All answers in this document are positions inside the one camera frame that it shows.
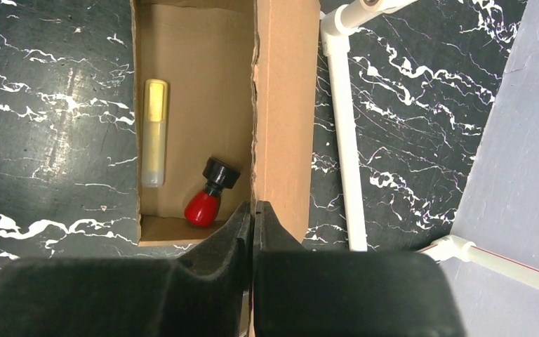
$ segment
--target gray panel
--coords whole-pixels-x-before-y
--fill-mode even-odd
[[[526,7],[451,232],[539,268],[539,1]],[[539,291],[442,265],[472,336],[539,336]]]

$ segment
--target bottle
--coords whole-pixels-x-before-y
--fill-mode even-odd
[[[220,209],[222,190],[233,188],[241,173],[226,163],[210,157],[203,175],[208,182],[185,208],[185,219],[199,227],[210,227]]]

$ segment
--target table surface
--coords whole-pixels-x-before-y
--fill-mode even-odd
[[[343,0],[324,0],[327,13]],[[371,249],[447,234],[526,1],[421,0],[351,38]],[[310,249],[346,249],[326,59],[317,67]],[[138,248],[129,1],[0,0],[0,267]]]

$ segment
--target yellow highlighter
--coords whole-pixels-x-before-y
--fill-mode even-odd
[[[166,155],[168,83],[161,79],[148,79],[143,102],[141,183],[143,187],[161,187],[164,184]]]

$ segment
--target cardboard compartment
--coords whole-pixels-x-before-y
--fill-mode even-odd
[[[256,199],[271,201],[298,239],[305,233],[319,5],[259,1],[133,1],[138,139],[145,80],[170,84],[165,183],[138,188],[141,246],[200,242]],[[272,20],[292,20],[277,30],[292,35],[270,38]],[[241,177],[222,192],[214,226],[201,229],[183,211],[211,156]]]

